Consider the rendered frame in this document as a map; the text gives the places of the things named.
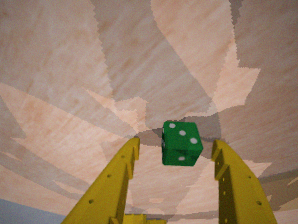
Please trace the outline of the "tan square mat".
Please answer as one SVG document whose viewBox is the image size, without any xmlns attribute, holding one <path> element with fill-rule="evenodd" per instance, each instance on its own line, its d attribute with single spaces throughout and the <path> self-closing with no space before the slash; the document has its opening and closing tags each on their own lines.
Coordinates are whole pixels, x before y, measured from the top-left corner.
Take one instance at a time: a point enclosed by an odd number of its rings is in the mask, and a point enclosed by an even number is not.
<svg viewBox="0 0 298 224">
<path fill-rule="evenodd" d="M 259 180 L 273 213 L 298 209 L 298 170 Z"/>
</svg>

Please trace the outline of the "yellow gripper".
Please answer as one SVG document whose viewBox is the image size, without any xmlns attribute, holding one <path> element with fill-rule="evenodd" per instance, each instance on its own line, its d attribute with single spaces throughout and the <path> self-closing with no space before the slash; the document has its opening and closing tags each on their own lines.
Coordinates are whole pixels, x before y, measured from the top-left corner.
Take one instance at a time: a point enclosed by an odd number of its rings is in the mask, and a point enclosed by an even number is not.
<svg viewBox="0 0 298 224">
<path fill-rule="evenodd" d="M 140 138 L 129 139 L 61 224 L 123 224 L 139 151 Z M 258 178 L 228 144 L 214 140 L 211 161 L 219 181 L 219 224 L 278 224 Z"/>
</svg>

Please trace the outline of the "green die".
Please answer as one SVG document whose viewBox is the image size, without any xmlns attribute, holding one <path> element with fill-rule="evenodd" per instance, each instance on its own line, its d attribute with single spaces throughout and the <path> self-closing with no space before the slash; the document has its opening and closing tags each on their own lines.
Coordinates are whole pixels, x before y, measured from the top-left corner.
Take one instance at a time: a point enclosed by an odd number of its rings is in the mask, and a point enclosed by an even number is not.
<svg viewBox="0 0 298 224">
<path fill-rule="evenodd" d="M 194 122 L 165 121 L 162 132 L 162 164 L 194 166 L 203 145 Z"/>
</svg>

